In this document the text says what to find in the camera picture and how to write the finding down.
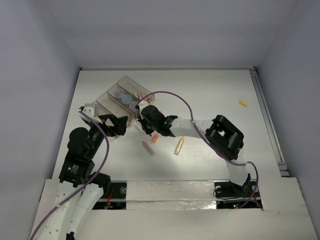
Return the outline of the small orange eraser cap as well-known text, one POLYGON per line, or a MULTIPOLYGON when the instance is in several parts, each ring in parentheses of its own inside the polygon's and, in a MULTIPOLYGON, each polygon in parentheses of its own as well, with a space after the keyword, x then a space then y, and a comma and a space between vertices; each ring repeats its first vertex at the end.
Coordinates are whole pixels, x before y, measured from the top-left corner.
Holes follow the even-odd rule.
POLYGON ((155 143, 157 140, 159 139, 159 136, 157 134, 155 134, 152 138, 151 138, 151 142, 155 143))

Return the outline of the grey orange-tipped marker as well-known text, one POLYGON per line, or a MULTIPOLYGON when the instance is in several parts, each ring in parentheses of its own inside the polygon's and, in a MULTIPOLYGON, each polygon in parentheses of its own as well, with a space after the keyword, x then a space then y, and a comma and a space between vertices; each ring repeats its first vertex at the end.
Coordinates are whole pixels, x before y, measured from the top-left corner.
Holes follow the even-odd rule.
POLYGON ((142 141, 142 147, 150 156, 155 156, 155 152, 145 141, 142 141))

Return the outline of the clear tape roll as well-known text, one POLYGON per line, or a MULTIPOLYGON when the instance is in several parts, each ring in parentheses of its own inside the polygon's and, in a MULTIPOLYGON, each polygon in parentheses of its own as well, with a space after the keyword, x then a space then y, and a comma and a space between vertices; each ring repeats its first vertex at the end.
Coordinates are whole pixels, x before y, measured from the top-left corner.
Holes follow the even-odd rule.
POLYGON ((114 97, 116 98, 116 99, 121 99, 124 95, 125 95, 125 91, 123 90, 123 89, 117 89, 117 90, 115 90, 114 92, 113 92, 113 94, 114 94, 114 97))

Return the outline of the yellow highlighter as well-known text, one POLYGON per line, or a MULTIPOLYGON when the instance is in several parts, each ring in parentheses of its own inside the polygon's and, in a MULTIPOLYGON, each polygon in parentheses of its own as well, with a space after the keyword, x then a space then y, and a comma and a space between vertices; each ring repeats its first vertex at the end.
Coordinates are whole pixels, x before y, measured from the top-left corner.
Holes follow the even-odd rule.
POLYGON ((179 139, 179 141, 178 141, 178 143, 177 143, 177 145, 176 145, 176 147, 175 147, 175 150, 174 150, 174 154, 175 154, 176 156, 178 156, 178 155, 180 154, 180 151, 181 151, 181 149, 182 149, 182 147, 183 147, 184 141, 185 141, 184 137, 181 137, 181 138, 179 139))

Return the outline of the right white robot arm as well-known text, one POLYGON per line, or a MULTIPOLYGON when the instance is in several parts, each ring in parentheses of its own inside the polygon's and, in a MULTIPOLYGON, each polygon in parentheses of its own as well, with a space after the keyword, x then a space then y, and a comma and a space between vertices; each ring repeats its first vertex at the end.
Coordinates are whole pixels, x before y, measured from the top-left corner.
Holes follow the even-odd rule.
POLYGON ((213 120, 184 119, 176 115, 164 116, 154 105, 139 103, 137 120, 146 134, 157 132, 163 137, 191 137, 205 141, 215 153, 226 161, 229 183, 221 191, 242 196, 249 189, 250 173, 240 151, 244 146, 244 135, 225 116, 217 115, 213 120))

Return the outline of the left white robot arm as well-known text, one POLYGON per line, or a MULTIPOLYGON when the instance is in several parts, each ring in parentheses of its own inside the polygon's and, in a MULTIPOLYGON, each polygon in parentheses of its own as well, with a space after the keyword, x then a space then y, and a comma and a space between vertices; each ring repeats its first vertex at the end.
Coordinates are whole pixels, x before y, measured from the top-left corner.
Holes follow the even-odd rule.
POLYGON ((103 141, 126 133, 128 117, 83 111, 80 117, 90 128, 78 127, 69 134, 53 209, 35 228, 32 240, 75 240, 97 201, 113 194, 110 176, 100 167, 93 170, 93 158, 103 141))

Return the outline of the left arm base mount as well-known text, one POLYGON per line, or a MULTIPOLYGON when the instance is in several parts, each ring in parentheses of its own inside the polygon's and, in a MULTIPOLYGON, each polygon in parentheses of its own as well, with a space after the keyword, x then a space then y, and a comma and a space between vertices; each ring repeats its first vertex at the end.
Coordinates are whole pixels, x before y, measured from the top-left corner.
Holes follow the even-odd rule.
POLYGON ((127 182, 113 181, 109 193, 103 194, 93 206, 93 210, 125 210, 126 194, 127 182))

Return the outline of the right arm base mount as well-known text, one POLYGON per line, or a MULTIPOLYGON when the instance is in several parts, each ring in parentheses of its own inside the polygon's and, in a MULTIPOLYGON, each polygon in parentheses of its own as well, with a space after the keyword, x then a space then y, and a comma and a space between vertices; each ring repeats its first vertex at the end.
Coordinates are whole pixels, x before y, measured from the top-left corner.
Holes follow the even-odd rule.
POLYGON ((213 196, 216 198, 216 208, 221 209, 263 209, 259 187, 251 175, 243 185, 229 181, 214 183, 213 196))

